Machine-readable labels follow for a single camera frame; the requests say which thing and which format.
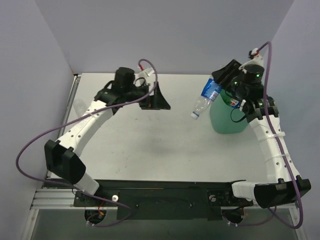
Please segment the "Pepsi bottle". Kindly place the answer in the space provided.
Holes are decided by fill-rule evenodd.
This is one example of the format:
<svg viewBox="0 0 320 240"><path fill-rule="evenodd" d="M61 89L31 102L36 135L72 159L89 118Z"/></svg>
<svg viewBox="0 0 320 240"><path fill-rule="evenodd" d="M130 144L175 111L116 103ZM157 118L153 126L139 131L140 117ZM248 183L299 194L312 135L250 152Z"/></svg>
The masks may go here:
<svg viewBox="0 0 320 240"><path fill-rule="evenodd" d="M203 87L200 96L195 102L191 117L198 119L199 116L216 100L222 91L222 86L218 84L213 76L210 76L207 83Z"/></svg>
<svg viewBox="0 0 320 240"><path fill-rule="evenodd" d="M235 109L235 108L238 108L238 107L240 106L240 104L241 104L241 102L239 102L239 101L231 98L231 99L229 100L229 104L228 104L228 105L229 105L231 108Z"/></svg>

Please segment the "clear unlabelled bottle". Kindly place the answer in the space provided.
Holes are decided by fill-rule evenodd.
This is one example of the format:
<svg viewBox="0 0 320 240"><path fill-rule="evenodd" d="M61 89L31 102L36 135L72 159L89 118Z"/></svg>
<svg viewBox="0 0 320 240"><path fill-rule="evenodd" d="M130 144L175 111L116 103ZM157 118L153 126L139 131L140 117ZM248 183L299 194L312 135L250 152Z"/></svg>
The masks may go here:
<svg viewBox="0 0 320 240"><path fill-rule="evenodd" d="M80 118L87 111L87 106L82 99L75 99L73 101L73 108L78 118Z"/></svg>

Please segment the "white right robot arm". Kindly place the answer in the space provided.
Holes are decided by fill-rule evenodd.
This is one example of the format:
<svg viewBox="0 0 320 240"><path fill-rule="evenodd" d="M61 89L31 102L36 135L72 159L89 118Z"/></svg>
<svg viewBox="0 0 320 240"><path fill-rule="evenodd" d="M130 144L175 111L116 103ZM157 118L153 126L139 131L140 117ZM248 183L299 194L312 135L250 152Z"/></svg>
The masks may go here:
<svg viewBox="0 0 320 240"><path fill-rule="evenodd" d="M311 190L310 180L301 177L286 147L276 102L264 94L264 71L256 61L242 66L233 59L212 72L215 82L239 102L239 110L255 133L266 166L266 183L234 181L223 192L224 201L230 205L247 199L265 209L294 203Z"/></svg>

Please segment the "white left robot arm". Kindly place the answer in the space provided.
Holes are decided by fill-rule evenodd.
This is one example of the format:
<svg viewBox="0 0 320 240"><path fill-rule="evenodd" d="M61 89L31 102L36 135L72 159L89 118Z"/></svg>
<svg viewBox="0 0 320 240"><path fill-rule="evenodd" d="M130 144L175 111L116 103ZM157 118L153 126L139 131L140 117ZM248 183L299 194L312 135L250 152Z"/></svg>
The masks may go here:
<svg viewBox="0 0 320 240"><path fill-rule="evenodd" d="M138 74L131 68L120 67L114 79L97 92L81 120L57 140L48 140L44 145L47 169L86 192L85 200L92 206L99 205L103 193L100 185L86 170L80 156L98 129L124 104L138 103L142 110L170 110L159 85L149 90L147 78L155 73L148 67Z"/></svg>

